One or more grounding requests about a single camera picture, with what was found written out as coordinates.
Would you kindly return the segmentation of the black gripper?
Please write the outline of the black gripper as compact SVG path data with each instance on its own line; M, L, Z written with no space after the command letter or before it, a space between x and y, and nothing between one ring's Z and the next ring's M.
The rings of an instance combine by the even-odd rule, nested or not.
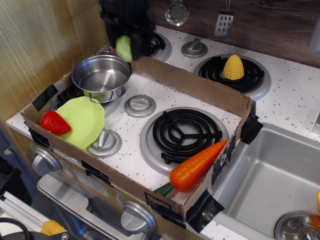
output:
M152 43L155 25L148 16L148 4L102 4L101 18L112 48L125 33L129 34L133 60L149 56L154 49Z

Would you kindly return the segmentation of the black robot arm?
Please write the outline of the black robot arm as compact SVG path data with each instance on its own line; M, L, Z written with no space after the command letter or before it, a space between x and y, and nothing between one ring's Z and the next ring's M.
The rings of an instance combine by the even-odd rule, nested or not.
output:
M155 25L148 17L147 0L100 0L109 43L126 62L147 55Z

